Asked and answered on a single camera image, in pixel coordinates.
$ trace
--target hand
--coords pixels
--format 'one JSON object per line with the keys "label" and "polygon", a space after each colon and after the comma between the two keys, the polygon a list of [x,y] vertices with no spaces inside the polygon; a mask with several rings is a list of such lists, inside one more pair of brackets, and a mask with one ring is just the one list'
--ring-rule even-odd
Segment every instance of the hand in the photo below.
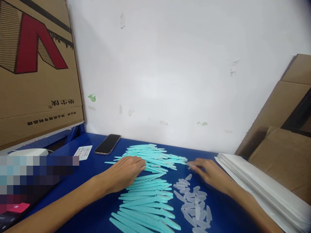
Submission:
{"label": "hand", "polygon": [[145,170],[145,160],[137,156],[120,159],[106,171],[94,176],[89,181],[95,189],[95,200],[119,192],[133,184],[141,171]]}
{"label": "hand", "polygon": [[190,167],[197,172],[206,183],[224,194],[231,196],[233,192],[239,188],[239,185],[212,160],[196,159],[188,163],[197,165],[197,167],[191,165]]}

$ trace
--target white wall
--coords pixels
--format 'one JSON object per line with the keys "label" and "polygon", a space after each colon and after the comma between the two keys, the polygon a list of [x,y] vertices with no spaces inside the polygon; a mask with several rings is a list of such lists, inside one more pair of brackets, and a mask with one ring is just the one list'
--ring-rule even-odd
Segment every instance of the white wall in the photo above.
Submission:
{"label": "white wall", "polygon": [[311,54],[307,0],[67,1],[91,133],[234,153]]}

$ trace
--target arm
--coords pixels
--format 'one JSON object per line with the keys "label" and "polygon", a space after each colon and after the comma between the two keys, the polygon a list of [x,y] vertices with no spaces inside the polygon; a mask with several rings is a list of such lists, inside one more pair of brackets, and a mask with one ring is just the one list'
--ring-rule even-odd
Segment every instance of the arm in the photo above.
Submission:
{"label": "arm", "polygon": [[131,185],[144,170],[142,166],[146,166],[146,163],[140,157],[124,157],[108,170],[11,227],[6,233],[55,232],[87,205]]}
{"label": "arm", "polygon": [[253,218],[262,232],[283,233],[279,226],[260,207],[252,194],[240,187],[214,161],[196,159],[188,163],[198,166],[190,167],[197,172],[206,183],[233,198]]}

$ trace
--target white device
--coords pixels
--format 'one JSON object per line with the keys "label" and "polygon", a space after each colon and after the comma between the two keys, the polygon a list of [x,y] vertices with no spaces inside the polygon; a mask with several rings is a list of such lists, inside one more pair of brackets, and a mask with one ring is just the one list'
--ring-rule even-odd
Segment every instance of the white device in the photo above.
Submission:
{"label": "white device", "polygon": [[48,154],[47,149],[25,149],[12,152],[9,156],[47,156]]}

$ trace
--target forearm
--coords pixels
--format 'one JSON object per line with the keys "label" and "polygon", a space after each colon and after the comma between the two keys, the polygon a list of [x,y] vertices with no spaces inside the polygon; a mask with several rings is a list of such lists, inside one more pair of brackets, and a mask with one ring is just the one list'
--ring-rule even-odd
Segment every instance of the forearm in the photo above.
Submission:
{"label": "forearm", "polygon": [[55,232],[76,213],[95,201],[91,180],[8,229],[7,233]]}
{"label": "forearm", "polygon": [[236,185],[231,189],[229,195],[252,217],[262,232],[283,233],[279,226],[260,207],[252,194]]}

